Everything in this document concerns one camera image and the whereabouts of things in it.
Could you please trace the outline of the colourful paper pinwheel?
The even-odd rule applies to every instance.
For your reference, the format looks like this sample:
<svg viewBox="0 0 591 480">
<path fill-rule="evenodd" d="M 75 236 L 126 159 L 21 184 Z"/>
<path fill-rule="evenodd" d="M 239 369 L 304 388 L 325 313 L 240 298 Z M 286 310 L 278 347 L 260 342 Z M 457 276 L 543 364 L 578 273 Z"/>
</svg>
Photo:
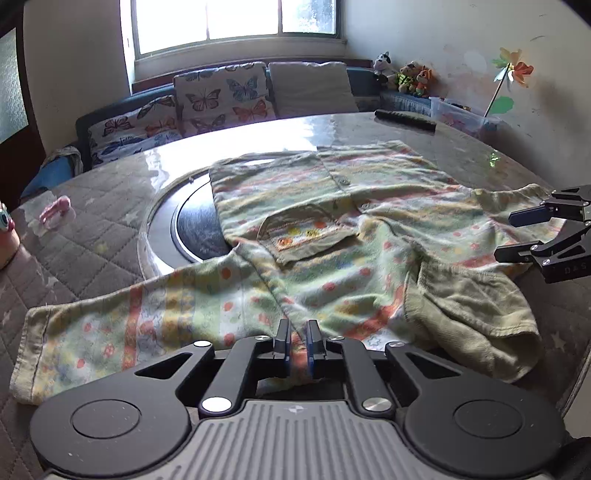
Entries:
<svg viewBox="0 0 591 480">
<path fill-rule="evenodd" d="M 489 101 L 484 116 L 506 114 L 514 108 L 515 101 L 510 96 L 513 85 L 528 88 L 528 81 L 535 71 L 535 67 L 526 63 L 521 49 L 509 50 L 501 47 L 499 56 L 492 60 L 498 70 L 494 79 L 495 91 Z"/>
</svg>

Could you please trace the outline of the plain beige pillow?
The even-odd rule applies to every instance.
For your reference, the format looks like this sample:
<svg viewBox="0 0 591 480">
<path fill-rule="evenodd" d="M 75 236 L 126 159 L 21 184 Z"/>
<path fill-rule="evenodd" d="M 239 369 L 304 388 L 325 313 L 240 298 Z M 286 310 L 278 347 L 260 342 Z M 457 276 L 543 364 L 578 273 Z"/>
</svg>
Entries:
<svg viewBox="0 0 591 480">
<path fill-rule="evenodd" d="M 342 62 L 272 62 L 269 73 L 280 118 L 359 111 Z"/>
</svg>

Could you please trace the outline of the lying butterfly pillow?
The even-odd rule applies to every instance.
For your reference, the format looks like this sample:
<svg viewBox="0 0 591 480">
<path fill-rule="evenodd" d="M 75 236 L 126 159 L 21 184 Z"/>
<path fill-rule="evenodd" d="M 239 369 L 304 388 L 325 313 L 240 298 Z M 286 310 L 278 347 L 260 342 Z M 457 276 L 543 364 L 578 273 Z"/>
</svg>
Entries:
<svg viewBox="0 0 591 480">
<path fill-rule="evenodd" d="M 87 133 L 93 167 L 182 139 L 173 95 L 157 97 L 140 108 L 101 120 Z"/>
</svg>

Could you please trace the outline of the black and white plush toy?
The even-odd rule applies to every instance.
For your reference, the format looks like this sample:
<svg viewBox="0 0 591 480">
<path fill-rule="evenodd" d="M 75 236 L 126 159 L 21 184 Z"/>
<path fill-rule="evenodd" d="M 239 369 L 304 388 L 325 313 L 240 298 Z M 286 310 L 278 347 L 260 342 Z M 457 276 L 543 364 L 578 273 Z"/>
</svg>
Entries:
<svg viewBox="0 0 591 480">
<path fill-rule="evenodd" d="M 383 52 L 377 57 L 373 65 L 374 75 L 383 89 L 398 90 L 399 72 L 394 69 L 390 52 Z"/>
</svg>

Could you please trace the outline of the grey quilted table cover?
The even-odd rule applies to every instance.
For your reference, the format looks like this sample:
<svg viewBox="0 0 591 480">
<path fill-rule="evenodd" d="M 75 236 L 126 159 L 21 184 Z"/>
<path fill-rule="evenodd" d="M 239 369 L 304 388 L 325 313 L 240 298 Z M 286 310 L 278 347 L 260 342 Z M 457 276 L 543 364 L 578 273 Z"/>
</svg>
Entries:
<svg viewBox="0 0 591 480">
<path fill-rule="evenodd" d="M 152 201 L 176 178 L 206 170 L 217 160 L 259 152 L 315 150 L 402 140 L 460 183 L 491 190 L 544 180 L 457 130 L 439 125 L 435 134 L 375 119 L 372 113 L 311 116 L 232 128 L 192 137 L 115 161 L 75 177 L 12 212 L 21 246 L 1 271 L 1 479 L 35 479 L 41 468 L 28 438 L 32 406 L 9 393 L 21 331 L 29 308 L 108 294 L 183 265 L 169 240 L 167 210 L 155 214 L 149 231 L 153 255 L 140 261 L 138 240 Z M 36 216 L 61 194 L 77 217 L 42 233 Z M 573 436 L 590 435 L 590 278 L 545 284 L 530 270 L 517 284 L 541 328 L 545 355 L 519 384 L 543 393 L 566 414 Z"/>
</svg>

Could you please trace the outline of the brown door with glass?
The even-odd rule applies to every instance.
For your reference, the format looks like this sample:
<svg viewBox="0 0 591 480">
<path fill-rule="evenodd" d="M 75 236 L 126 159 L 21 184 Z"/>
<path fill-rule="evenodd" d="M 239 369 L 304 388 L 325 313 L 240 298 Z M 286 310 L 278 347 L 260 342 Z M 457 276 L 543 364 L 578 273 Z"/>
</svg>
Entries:
<svg viewBox="0 0 591 480">
<path fill-rule="evenodd" d="M 1 20 L 1 197 L 16 200 L 45 157 L 27 77 L 24 8 Z"/>
</svg>

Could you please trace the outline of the orange plush toy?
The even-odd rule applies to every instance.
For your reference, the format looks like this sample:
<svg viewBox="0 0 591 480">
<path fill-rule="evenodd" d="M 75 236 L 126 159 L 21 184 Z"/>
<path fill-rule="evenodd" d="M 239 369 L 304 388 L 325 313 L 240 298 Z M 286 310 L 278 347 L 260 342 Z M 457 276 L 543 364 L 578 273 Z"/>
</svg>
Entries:
<svg viewBox="0 0 591 480">
<path fill-rule="evenodd" d="M 423 68 L 416 76 L 414 95 L 425 98 L 429 94 L 430 85 L 433 83 L 433 70 Z"/>
</svg>

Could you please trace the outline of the upright butterfly pillow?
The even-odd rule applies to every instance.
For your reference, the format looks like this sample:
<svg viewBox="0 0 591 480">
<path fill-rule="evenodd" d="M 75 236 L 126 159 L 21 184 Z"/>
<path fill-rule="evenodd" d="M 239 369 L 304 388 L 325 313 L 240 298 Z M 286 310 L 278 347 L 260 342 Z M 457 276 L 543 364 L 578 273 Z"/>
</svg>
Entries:
<svg viewBox="0 0 591 480">
<path fill-rule="evenodd" d="M 175 76 L 173 86 L 185 137 L 276 118 L 263 62 L 187 72 Z"/>
</svg>

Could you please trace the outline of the pastel patterned children's shirt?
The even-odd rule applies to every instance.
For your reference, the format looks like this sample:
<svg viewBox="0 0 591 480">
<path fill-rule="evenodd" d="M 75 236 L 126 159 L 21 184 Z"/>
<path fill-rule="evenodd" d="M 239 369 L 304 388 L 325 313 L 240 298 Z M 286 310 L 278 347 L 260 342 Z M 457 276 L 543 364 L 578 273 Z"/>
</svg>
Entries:
<svg viewBox="0 0 591 480">
<path fill-rule="evenodd" d="M 68 305 L 31 309 L 10 393 L 62 391 L 204 339 L 229 347 L 281 319 L 381 349 L 439 347 L 514 382 L 541 335 L 500 246 L 552 240 L 561 222 L 516 228 L 543 187 L 475 189 L 399 141 L 219 162 L 209 172 L 228 254 Z"/>
</svg>

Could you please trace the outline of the window with frame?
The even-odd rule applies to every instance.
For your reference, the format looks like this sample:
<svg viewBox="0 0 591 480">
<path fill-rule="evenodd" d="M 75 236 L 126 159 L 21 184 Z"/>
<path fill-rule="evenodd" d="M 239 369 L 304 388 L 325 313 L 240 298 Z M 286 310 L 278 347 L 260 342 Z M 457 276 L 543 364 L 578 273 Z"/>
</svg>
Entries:
<svg viewBox="0 0 591 480">
<path fill-rule="evenodd" d="M 136 61 L 228 45 L 340 42 L 339 1 L 120 1 L 125 51 Z"/>
</svg>

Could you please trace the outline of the pink cat-shaped bottle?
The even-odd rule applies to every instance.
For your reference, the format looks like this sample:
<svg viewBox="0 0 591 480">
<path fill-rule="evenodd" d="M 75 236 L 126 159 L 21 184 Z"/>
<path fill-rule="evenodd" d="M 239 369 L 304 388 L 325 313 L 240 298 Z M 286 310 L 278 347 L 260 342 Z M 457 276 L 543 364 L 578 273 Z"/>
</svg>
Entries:
<svg viewBox="0 0 591 480">
<path fill-rule="evenodd" d="M 20 238 L 15 222 L 8 212 L 7 206 L 1 203 L 0 208 L 0 269 L 4 269 L 20 247 Z"/>
</svg>

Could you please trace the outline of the black remote control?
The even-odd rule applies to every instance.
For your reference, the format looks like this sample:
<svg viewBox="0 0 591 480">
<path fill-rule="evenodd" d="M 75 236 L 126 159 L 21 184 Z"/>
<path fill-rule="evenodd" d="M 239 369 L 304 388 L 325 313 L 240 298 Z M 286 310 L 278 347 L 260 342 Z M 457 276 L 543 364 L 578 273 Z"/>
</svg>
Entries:
<svg viewBox="0 0 591 480">
<path fill-rule="evenodd" d="M 407 115 L 399 111 L 377 109 L 374 112 L 374 115 L 381 121 L 404 125 L 429 133 L 435 133 L 437 129 L 437 124 L 434 121 L 425 118 L 419 118 L 413 115 Z"/>
</svg>

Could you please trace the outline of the clear plastic storage box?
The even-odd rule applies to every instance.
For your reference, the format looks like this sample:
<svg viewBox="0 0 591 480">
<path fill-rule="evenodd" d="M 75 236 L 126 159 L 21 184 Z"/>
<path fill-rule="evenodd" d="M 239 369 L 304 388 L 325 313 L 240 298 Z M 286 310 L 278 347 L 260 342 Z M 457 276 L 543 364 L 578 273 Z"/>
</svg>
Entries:
<svg viewBox="0 0 591 480">
<path fill-rule="evenodd" d="M 455 128 L 474 138 L 483 139 L 496 132 L 501 119 L 485 116 L 481 110 L 474 109 L 443 97 L 431 97 L 431 117 L 438 122 Z"/>
</svg>

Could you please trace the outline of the small pink toy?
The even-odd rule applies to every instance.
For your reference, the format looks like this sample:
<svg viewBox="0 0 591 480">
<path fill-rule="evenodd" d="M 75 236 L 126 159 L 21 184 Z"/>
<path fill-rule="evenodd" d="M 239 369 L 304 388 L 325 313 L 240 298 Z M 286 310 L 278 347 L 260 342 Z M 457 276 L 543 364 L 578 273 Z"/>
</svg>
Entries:
<svg viewBox="0 0 591 480">
<path fill-rule="evenodd" d="M 56 230 L 72 222 L 75 218 L 76 212 L 70 198 L 63 195 L 41 212 L 39 222 L 48 230 Z"/>
</svg>

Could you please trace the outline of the yellow green plush toy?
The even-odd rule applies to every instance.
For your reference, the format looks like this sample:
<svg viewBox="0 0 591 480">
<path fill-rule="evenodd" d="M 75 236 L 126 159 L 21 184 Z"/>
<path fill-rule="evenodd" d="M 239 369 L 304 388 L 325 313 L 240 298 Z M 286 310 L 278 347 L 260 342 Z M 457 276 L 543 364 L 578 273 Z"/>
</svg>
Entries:
<svg viewBox="0 0 591 480">
<path fill-rule="evenodd" d="M 398 91 L 403 94 L 413 94 L 416 90 L 417 76 L 423 70 L 418 62 L 410 62 L 401 67 L 398 76 Z"/>
</svg>

